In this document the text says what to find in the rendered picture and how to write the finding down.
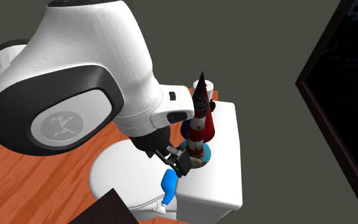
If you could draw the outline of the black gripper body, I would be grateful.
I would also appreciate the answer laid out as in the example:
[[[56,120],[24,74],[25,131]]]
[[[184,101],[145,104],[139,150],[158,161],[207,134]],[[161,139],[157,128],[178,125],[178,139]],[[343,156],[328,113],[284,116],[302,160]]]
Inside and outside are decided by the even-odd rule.
[[[172,146],[169,126],[157,129],[145,136],[130,137],[130,140],[137,149],[144,151],[149,158],[151,158],[156,151],[159,151],[166,157],[170,154],[167,147]]]

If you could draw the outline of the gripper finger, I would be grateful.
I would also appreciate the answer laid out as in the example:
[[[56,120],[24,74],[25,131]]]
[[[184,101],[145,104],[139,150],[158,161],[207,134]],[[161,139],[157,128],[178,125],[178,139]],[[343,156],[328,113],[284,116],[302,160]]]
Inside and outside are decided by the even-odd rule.
[[[187,174],[192,168],[191,159],[185,148],[172,146],[167,147],[167,151],[170,153],[167,159],[167,164],[175,170],[176,174]]]
[[[178,178],[186,175],[186,151],[177,150],[175,153],[166,149],[155,150],[155,155],[166,165],[169,165]]]

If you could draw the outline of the blue white doll figure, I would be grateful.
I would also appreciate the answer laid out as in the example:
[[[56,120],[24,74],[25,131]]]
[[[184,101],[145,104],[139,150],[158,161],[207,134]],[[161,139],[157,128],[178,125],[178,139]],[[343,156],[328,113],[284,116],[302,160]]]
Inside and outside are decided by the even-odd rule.
[[[155,209],[155,212],[159,214],[166,213],[166,207],[172,201],[175,196],[176,184],[177,184],[177,174],[173,169],[167,169],[163,175],[161,181],[161,188],[164,191],[165,195],[161,202],[161,205]]]

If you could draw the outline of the red white lighthouse figure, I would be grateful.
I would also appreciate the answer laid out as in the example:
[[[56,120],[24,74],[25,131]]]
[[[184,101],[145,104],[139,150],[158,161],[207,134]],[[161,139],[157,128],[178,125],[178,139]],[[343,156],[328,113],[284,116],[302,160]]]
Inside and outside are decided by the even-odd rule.
[[[207,88],[205,83],[204,73],[201,75],[193,91],[193,107],[195,115],[192,119],[183,122],[188,128],[188,135],[186,138],[186,150],[189,153],[192,169],[203,167],[206,162],[202,160],[204,157],[204,137],[205,137],[205,123],[207,117],[207,110],[209,108],[209,98],[207,95]]]

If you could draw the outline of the red cone purple figure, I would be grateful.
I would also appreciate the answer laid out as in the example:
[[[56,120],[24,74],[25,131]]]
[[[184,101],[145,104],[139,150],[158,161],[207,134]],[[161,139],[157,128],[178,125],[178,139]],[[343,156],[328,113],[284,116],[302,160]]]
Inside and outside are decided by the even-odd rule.
[[[216,103],[211,99],[209,101],[209,107],[207,109],[204,127],[203,127],[203,141],[205,143],[209,142],[214,137],[215,134],[214,123],[212,118],[212,112],[214,111],[215,108],[216,108]],[[185,139],[188,139],[189,132],[190,132],[190,125],[191,125],[191,120],[185,120],[181,124],[181,129],[180,129],[181,135]]]

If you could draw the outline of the white toilet paper roll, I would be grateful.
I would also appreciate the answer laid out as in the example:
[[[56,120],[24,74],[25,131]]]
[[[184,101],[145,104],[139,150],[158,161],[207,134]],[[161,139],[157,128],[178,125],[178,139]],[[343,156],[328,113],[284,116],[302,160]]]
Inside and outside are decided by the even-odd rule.
[[[209,80],[205,80],[205,84],[206,84],[206,90],[207,90],[208,99],[211,100],[212,95],[213,95],[213,91],[214,91],[214,84],[212,82],[210,82]],[[193,82],[193,89],[196,89],[197,85],[198,85],[198,80],[195,80]]]

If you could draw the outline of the dark framed window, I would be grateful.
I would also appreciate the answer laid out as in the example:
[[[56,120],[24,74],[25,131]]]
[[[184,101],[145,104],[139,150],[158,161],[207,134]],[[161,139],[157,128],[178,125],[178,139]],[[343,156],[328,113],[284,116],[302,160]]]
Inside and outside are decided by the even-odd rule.
[[[340,0],[296,86],[358,199],[358,0]]]

